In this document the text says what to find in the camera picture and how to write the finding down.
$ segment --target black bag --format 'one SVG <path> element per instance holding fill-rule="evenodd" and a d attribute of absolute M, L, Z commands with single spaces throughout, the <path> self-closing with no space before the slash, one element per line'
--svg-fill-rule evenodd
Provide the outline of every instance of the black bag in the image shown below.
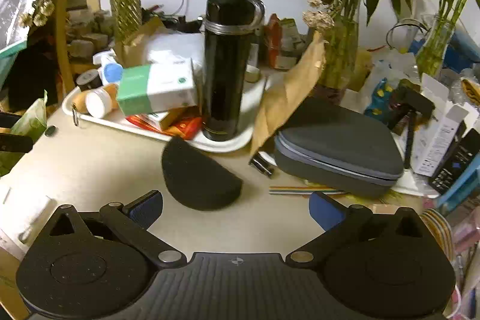
<path fill-rule="evenodd" d="M 281 170 L 355 195 L 380 197 L 403 174 L 384 124 L 325 100 L 308 97 L 274 140 Z"/>

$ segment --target white box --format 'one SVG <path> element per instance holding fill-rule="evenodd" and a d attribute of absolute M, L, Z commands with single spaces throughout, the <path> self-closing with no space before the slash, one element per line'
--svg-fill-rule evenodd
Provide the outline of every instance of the white box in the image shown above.
<path fill-rule="evenodd" d="M 430 121 L 414 134 L 410 163 L 417 174 L 432 176 L 469 112 L 449 101 L 448 88 L 427 74 L 422 75 L 421 93 L 434 103 L 435 109 Z M 406 137 L 407 129 L 402 135 L 404 145 Z"/>

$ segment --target green and white box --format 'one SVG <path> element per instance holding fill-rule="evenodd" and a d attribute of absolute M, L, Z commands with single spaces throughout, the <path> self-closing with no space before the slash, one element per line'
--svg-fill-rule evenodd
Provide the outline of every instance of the green and white box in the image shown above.
<path fill-rule="evenodd" d="M 124 69 L 117 101 L 124 115 L 197 105 L 191 60 L 178 59 Z"/>

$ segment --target white bottle cap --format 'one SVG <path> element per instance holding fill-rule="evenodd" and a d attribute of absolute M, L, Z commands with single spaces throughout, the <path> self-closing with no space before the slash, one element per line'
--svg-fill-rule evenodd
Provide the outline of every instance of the white bottle cap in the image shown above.
<path fill-rule="evenodd" d="M 103 118 L 112 111 L 112 99 L 103 88 L 90 91 L 85 97 L 85 105 L 95 118 Z"/>

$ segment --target white tray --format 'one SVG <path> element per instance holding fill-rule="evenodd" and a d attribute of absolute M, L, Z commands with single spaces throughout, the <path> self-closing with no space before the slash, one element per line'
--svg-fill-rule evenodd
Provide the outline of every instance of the white tray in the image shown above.
<path fill-rule="evenodd" d="M 263 76 L 256 83 L 247 83 L 243 85 L 243 95 L 240 107 L 240 117 L 238 120 L 238 133 L 237 136 L 228 141 L 212 141 L 207 139 L 200 131 L 197 135 L 188 143 L 208 152 L 225 153 L 239 150 L 245 147 L 251 139 L 251 135 L 254 132 L 254 121 L 257 115 L 258 105 L 263 95 L 263 89 L 265 88 L 266 77 Z M 71 102 L 73 98 L 80 93 L 80 89 L 75 88 L 70 94 L 68 94 L 62 103 L 62 110 L 66 115 L 73 116 L 71 112 Z M 79 114 L 78 118 L 85 121 L 94 122 L 96 124 L 105 125 L 126 132 L 136 133 L 150 137 L 152 139 L 169 141 L 171 136 L 162 135 L 149 130 L 141 129 L 134 124 L 131 124 L 125 119 L 121 110 L 115 110 L 107 115 L 105 118 L 94 118 L 90 115 Z"/>

